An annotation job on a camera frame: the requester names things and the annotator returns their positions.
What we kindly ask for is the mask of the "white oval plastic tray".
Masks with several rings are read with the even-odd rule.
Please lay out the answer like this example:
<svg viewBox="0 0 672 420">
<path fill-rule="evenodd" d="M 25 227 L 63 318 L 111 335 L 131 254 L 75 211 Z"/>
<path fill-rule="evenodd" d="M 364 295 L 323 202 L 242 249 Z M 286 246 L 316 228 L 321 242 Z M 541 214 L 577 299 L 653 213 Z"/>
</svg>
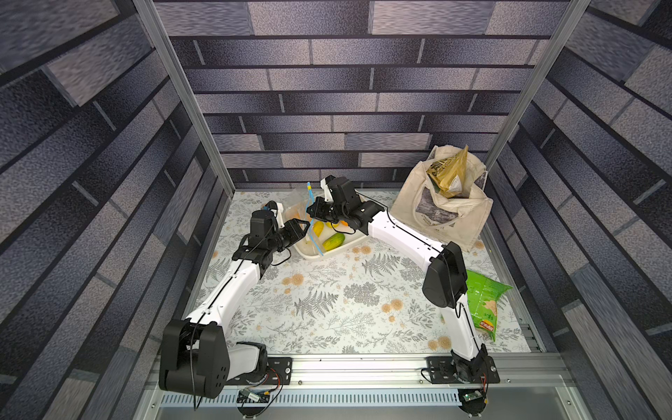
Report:
<svg viewBox="0 0 672 420">
<path fill-rule="evenodd" d="M 283 220 L 285 222 L 291 219 L 299 219 L 310 223 L 304 239 L 292 246 L 292 250 L 296 251 L 301 257 L 307 260 L 334 257 L 367 239 L 367 236 L 362 232 L 353 232 L 342 223 L 336 229 L 333 229 L 330 224 L 312 220 L 306 213 L 308 204 L 308 201 L 300 201 L 290 207 L 287 206 L 283 210 Z"/>
</svg>

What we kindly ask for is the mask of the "clear blue-zipper zip-top bag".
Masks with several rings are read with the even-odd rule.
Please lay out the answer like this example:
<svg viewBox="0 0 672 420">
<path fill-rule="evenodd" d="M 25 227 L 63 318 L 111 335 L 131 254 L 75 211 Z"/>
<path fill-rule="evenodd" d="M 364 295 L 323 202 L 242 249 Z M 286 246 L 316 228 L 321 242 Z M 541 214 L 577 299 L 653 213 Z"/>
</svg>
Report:
<svg viewBox="0 0 672 420">
<path fill-rule="evenodd" d="M 321 248 L 320 234 L 314 230 L 316 220 L 313 220 L 307 213 L 307 208 L 311 206 L 316 198 L 310 182 L 299 185 L 293 189 L 281 201 L 283 205 L 283 220 L 287 222 L 291 219 L 305 221 L 310 226 L 306 236 L 293 245 L 293 248 L 305 259 L 317 259 L 323 257 L 325 251 Z"/>
</svg>

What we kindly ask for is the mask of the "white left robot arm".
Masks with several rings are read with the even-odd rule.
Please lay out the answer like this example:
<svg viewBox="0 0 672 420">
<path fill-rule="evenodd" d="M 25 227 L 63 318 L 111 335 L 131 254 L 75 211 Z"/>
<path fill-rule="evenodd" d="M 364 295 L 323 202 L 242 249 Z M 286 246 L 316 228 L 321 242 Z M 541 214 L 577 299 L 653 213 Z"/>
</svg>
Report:
<svg viewBox="0 0 672 420">
<path fill-rule="evenodd" d="M 183 320 L 172 320 L 163 332 L 159 388 L 215 398 L 231 380 L 252 383 L 265 379 L 266 346 L 239 342 L 229 346 L 225 336 L 230 322 L 251 288 L 271 267 L 276 253 L 302 240 L 310 222 L 282 222 L 282 206 L 270 201 L 250 216 L 250 232 L 232 255 L 229 270 L 210 295 Z"/>
</svg>

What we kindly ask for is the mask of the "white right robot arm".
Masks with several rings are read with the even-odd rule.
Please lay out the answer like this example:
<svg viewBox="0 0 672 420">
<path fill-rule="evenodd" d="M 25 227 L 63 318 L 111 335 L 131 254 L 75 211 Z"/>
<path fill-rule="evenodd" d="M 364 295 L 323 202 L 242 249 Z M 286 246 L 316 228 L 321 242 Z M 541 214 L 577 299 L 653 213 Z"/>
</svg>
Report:
<svg viewBox="0 0 672 420">
<path fill-rule="evenodd" d="M 488 350 L 477 336 L 469 311 L 467 269 L 460 246 L 434 241 L 406 227 L 377 201 L 364 201 L 345 177 L 320 181 L 323 195 L 308 206 L 314 220 L 338 224 L 361 232 L 409 257 L 425 272 L 422 292 L 439 308 L 449 329 L 455 376 L 462 383 L 486 380 L 490 373 Z"/>
</svg>

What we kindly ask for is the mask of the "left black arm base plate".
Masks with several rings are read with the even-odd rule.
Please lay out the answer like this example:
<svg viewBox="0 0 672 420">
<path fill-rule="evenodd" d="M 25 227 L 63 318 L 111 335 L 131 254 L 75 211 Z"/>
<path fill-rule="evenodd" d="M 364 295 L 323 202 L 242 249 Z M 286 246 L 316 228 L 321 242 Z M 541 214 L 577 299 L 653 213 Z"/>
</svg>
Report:
<svg viewBox="0 0 672 420">
<path fill-rule="evenodd" d="M 234 377 L 226 382 L 227 386 L 251 386 L 264 383 L 277 385 L 289 385 L 292 379 L 291 357 L 269 357 L 267 367 L 261 373 L 247 373 Z"/>
</svg>

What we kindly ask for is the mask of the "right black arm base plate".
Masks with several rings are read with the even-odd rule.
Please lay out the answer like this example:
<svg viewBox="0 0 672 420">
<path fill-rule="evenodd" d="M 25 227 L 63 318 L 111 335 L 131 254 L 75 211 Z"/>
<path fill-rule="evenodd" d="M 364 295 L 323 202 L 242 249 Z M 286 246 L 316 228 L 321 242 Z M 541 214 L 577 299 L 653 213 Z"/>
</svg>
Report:
<svg viewBox="0 0 672 420">
<path fill-rule="evenodd" d="M 426 359 L 430 381 L 433 384 L 498 384 L 501 381 L 499 370 L 492 357 L 474 360 L 453 360 L 453 357 L 431 356 Z"/>
</svg>

